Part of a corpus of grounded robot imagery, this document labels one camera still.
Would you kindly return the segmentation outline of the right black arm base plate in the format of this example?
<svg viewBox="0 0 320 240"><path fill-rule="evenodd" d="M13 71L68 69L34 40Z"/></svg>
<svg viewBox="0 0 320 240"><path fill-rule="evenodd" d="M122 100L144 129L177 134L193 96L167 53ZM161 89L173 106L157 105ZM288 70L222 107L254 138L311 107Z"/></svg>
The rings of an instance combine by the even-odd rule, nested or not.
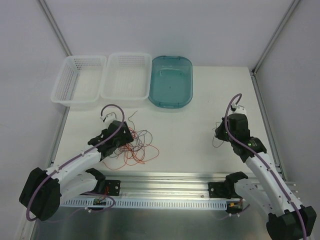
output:
<svg viewBox="0 0 320 240"><path fill-rule="evenodd" d="M207 185L209 198L226 197L226 188L223 182L209 182Z"/></svg>

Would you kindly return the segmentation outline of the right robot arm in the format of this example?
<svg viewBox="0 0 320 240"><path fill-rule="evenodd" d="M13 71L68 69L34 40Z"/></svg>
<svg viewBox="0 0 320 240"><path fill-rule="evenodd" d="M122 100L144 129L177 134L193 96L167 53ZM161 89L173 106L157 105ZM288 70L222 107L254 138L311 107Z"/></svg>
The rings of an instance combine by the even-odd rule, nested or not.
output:
<svg viewBox="0 0 320 240"><path fill-rule="evenodd" d="M233 152L252 171L263 190L255 188L243 172L225 177L214 192L226 199L239 196L260 210L266 218L266 229L273 240L305 240L313 230L317 214L312 206L304 206L277 172L261 140L250 135L245 114L232 113L221 119L215 136L229 142Z"/></svg>

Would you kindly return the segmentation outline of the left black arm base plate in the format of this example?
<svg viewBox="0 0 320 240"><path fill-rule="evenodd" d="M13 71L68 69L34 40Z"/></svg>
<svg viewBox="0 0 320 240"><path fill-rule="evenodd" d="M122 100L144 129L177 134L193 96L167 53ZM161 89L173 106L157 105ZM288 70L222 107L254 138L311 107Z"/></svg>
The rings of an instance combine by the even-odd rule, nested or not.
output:
<svg viewBox="0 0 320 240"><path fill-rule="evenodd" d="M121 190L120 180L105 180L102 193L107 196L118 197Z"/></svg>

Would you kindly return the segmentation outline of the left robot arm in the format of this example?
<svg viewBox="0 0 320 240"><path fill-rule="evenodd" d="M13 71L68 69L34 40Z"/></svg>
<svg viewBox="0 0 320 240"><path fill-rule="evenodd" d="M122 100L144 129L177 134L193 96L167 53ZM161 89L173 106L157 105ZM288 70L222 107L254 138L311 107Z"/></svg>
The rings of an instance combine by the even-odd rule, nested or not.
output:
<svg viewBox="0 0 320 240"><path fill-rule="evenodd" d="M74 197L113 192L116 181L107 180L93 166L111 156L118 148L133 141L126 122L113 120L101 133L90 139L85 151L64 167L33 169L19 196L19 202L40 221L51 218L59 206Z"/></svg>

